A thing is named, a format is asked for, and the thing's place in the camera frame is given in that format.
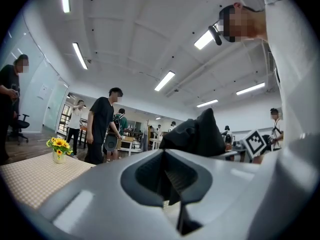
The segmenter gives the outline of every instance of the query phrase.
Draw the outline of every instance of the black bag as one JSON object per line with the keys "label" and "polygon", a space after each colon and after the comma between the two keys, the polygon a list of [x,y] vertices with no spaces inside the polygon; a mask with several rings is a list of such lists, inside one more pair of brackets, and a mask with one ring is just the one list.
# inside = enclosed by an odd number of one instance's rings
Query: black bag
{"label": "black bag", "polygon": [[216,125],[214,112],[208,108],[196,120],[188,119],[164,135],[159,148],[213,157],[223,154],[226,145]]}

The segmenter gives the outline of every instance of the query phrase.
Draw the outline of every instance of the flower vase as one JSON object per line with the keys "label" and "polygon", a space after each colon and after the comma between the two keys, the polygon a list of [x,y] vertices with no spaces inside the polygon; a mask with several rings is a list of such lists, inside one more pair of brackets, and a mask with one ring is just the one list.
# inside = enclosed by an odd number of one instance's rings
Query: flower vase
{"label": "flower vase", "polygon": [[52,156],[53,156],[53,161],[57,164],[63,164],[66,162],[65,154],[58,155],[57,152],[52,151]]}

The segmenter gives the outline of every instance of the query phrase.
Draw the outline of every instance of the black pants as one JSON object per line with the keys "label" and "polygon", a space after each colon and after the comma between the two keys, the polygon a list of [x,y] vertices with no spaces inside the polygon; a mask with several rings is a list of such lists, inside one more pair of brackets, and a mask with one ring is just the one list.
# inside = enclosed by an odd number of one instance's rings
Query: black pants
{"label": "black pants", "polygon": [[92,143],[88,145],[88,152],[84,161],[89,164],[99,165],[104,162],[104,157],[102,155],[102,143]]}
{"label": "black pants", "polygon": [[78,137],[79,137],[80,129],[69,128],[68,136],[66,138],[66,142],[70,142],[71,137],[73,135],[73,154],[77,154],[77,145],[78,145]]}
{"label": "black pants", "polygon": [[4,106],[0,109],[0,163],[6,161],[9,156],[6,151],[7,132],[10,122],[13,119],[11,107]]}

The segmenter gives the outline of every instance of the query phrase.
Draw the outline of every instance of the wooden floor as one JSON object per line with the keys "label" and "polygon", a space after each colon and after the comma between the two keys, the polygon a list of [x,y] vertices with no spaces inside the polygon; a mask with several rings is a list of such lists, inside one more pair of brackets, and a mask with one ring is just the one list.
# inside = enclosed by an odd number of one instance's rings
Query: wooden floor
{"label": "wooden floor", "polygon": [[[48,154],[52,152],[52,149],[47,147],[46,142],[51,137],[60,137],[65,138],[65,136],[61,134],[55,133],[53,130],[43,127],[42,133],[40,134],[24,134],[27,138],[29,138],[29,142],[26,143],[26,140],[21,139],[20,145],[16,140],[7,141],[5,144],[6,152],[9,155],[9,159],[6,164],[15,163],[18,161],[35,158],[44,154]],[[87,148],[83,149],[83,142],[81,143],[81,147],[77,148],[77,158],[81,161],[84,161],[87,155]],[[73,139],[70,141],[70,146],[73,146]],[[119,153],[119,156],[125,157],[126,153]]]}

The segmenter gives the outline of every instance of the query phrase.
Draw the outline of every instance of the white ceiling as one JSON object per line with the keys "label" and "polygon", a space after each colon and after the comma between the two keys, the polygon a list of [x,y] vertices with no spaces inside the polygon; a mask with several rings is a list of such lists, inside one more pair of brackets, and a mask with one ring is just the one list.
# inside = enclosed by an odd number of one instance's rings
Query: white ceiling
{"label": "white ceiling", "polygon": [[[156,99],[160,106],[167,106],[168,100],[197,114],[200,103],[218,99],[213,107],[222,106],[266,91],[235,94],[267,80],[262,42],[222,40],[217,46],[213,41],[202,50],[194,46],[218,19],[221,7],[234,2],[257,10],[264,4],[263,0],[70,0],[71,12],[63,13],[61,0],[46,0],[41,16],[75,78],[106,90],[118,86],[125,94]],[[92,60],[86,62],[88,70],[82,68],[73,42],[85,59]],[[154,91],[169,70],[175,77],[160,92]]]}

